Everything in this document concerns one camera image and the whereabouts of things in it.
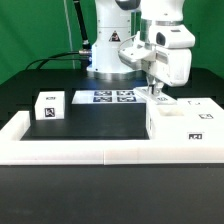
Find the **cable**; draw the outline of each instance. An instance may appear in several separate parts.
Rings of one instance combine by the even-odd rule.
[[[68,28],[70,50],[73,51],[74,49],[73,49],[73,43],[72,43],[72,32],[71,32],[70,20],[69,20],[69,15],[68,15],[67,0],[64,0],[64,9],[65,9],[65,17],[66,17],[67,28]]]
[[[35,60],[33,62],[31,62],[29,65],[26,66],[25,70],[28,70],[30,68],[31,65],[40,62],[40,61],[88,61],[88,59],[84,59],[84,58],[44,58],[44,59],[38,59]]]
[[[61,54],[56,54],[56,55],[53,55],[49,58],[60,58],[60,57],[64,57],[64,56],[69,56],[69,55],[76,55],[76,54],[79,54],[78,51],[71,51],[71,52],[65,52],[65,53],[61,53]],[[42,63],[40,63],[36,69],[41,69],[49,60],[48,59],[45,59],[42,61]]]

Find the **black table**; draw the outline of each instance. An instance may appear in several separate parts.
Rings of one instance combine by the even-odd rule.
[[[0,86],[1,126],[18,110],[30,110],[35,122],[33,106],[40,91],[63,90],[70,103],[76,90],[145,84],[92,80],[73,70],[22,71]],[[223,107],[223,87],[224,81],[210,71],[193,69],[185,87],[165,87],[164,92],[175,98],[212,97]],[[0,223],[220,224],[223,168],[223,164],[1,166]]]

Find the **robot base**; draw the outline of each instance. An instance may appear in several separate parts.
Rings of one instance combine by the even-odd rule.
[[[128,79],[145,79],[145,73],[143,71],[132,71],[127,73],[104,73],[97,71],[88,71],[87,76],[95,79],[104,80],[128,80]]]

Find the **white platform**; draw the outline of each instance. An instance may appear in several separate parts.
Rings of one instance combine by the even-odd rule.
[[[158,119],[162,117],[164,120],[167,118],[169,120],[163,124],[155,116],[155,124],[159,125],[159,128],[164,128],[164,125],[173,125],[173,121],[170,121],[175,116],[169,116],[170,113],[177,115],[175,118],[177,120],[179,118],[182,119],[182,113],[186,116],[190,116],[191,113],[204,115],[209,113],[214,118],[220,116],[220,119],[217,121],[217,124],[220,122],[220,126],[217,127],[222,128],[223,110],[213,105],[213,102],[209,99],[203,99],[203,102],[200,100],[201,105],[204,105],[204,103],[205,105],[207,103],[210,106],[212,105],[212,107],[205,106],[207,109],[202,110],[202,108],[196,107],[198,106],[197,100],[184,99],[178,101],[179,105],[183,106],[182,109],[184,107],[191,108],[191,110],[187,110],[189,114],[185,114],[182,109],[179,111],[179,108],[176,107],[169,110],[165,110],[164,108],[152,109],[153,113],[157,113],[156,116],[158,116]],[[0,131],[0,165],[224,163],[223,129],[220,129],[222,131],[220,132],[220,138],[217,138],[217,136],[215,138],[204,138],[203,141],[200,139],[189,140],[189,138],[169,139],[165,134],[160,134],[158,129],[156,130],[156,136],[164,137],[164,139],[127,141],[20,141],[29,126],[29,112],[20,111]],[[163,130],[163,133],[173,137],[172,130],[177,130],[177,128],[177,125],[176,127],[173,125],[170,130]],[[208,126],[207,129],[204,129],[204,133],[206,133],[206,130],[211,131],[212,129],[210,130]]]

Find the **white robot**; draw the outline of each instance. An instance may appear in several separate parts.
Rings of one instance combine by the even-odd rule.
[[[118,49],[123,63],[147,73],[147,90],[157,103],[158,99],[174,102],[161,93],[164,83],[183,86],[189,78],[191,51],[188,48],[194,46],[195,37],[181,24],[184,1],[141,0],[141,30],[133,46]]]
[[[143,70],[148,91],[155,96],[162,94],[164,83],[185,85],[191,67],[188,48],[194,46],[195,37],[181,24],[184,1],[96,0],[98,36],[92,47],[92,65],[87,69],[89,76],[129,79]],[[142,13],[141,30],[133,38],[132,10]]]
[[[116,0],[95,2],[97,40],[92,45],[92,64],[87,68],[88,76],[109,80],[135,77],[138,72],[122,63],[117,51],[120,44],[131,37],[131,10],[136,9],[139,4],[136,5],[136,1]],[[123,46],[132,46],[132,41],[126,41]]]

